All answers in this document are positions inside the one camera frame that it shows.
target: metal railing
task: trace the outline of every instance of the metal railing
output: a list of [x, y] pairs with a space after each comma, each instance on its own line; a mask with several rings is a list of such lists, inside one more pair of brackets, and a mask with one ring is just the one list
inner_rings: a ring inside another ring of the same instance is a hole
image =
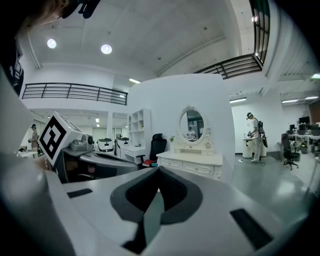
[[265, 63], [269, 34], [270, 10], [268, 0], [249, 0], [254, 27], [254, 52], [263, 65]]
[[22, 99], [32, 98], [82, 99], [127, 105], [128, 93], [116, 89], [80, 83], [27, 83], [24, 88]]
[[195, 74], [219, 74], [223, 79], [229, 79], [261, 70], [262, 67], [255, 55], [251, 53], [213, 64], [195, 72]]
[[270, 31], [268, 0], [249, 0], [254, 28], [254, 52], [205, 67], [195, 74], [220, 74], [223, 79], [262, 71], [267, 55]]

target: red object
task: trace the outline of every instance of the red object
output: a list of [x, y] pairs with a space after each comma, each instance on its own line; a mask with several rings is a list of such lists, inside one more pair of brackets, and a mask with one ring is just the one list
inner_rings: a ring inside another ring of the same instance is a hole
[[152, 164], [152, 160], [146, 160], [142, 163], [143, 166], [150, 167]]

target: white wall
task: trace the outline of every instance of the white wall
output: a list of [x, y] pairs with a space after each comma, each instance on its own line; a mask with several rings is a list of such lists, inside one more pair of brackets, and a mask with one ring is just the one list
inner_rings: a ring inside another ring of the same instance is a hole
[[28, 83], [76, 83], [104, 88], [112, 88], [114, 74], [94, 70], [92, 68], [74, 67], [65, 64], [43, 64], [41, 69], [33, 71], [31, 77], [27, 77]]
[[281, 134], [285, 133], [286, 130], [281, 101], [276, 91], [270, 90], [264, 97], [258, 94], [247, 95], [246, 101], [233, 103], [231, 109], [236, 153], [243, 152], [242, 138], [244, 134], [248, 134], [249, 131], [253, 130], [252, 121], [246, 120], [248, 112], [251, 112], [259, 121], [263, 122], [268, 142], [267, 151], [274, 152], [279, 150], [277, 142], [281, 141]]
[[150, 109], [151, 133], [162, 133], [167, 140], [170, 135], [176, 135], [180, 113], [187, 105], [206, 116], [214, 149], [223, 154], [221, 179], [231, 183], [235, 161], [234, 124], [229, 95], [220, 75], [185, 74], [152, 79], [134, 85], [128, 97], [130, 112]]
[[81, 130], [81, 132], [85, 133], [85, 134], [89, 134], [92, 135], [92, 127], [89, 126], [78, 126], [78, 128]]
[[126, 105], [110, 102], [94, 101], [71, 98], [25, 98], [23, 104], [30, 110], [36, 109], [69, 109], [69, 110], [92, 110], [116, 113], [128, 113]]
[[299, 118], [310, 116], [307, 104], [282, 105], [282, 110], [286, 131], [290, 129], [290, 125], [297, 127]]

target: white pillar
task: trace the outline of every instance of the white pillar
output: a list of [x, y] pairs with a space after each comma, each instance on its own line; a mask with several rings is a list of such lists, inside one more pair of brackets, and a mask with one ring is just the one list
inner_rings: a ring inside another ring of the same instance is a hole
[[113, 128], [113, 118], [114, 118], [114, 113], [113, 112], [108, 112], [108, 120], [106, 124], [106, 137], [109, 139], [112, 139], [112, 128]]

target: white shelf unit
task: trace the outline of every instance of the white shelf unit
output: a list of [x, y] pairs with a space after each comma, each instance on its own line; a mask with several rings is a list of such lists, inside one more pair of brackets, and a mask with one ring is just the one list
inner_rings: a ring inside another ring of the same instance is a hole
[[143, 108], [128, 116], [128, 137], [130, 147], [141, 144], [140, 149], [145, 148], [145, 160], [149, 159], [151, 149], [151, 111]]

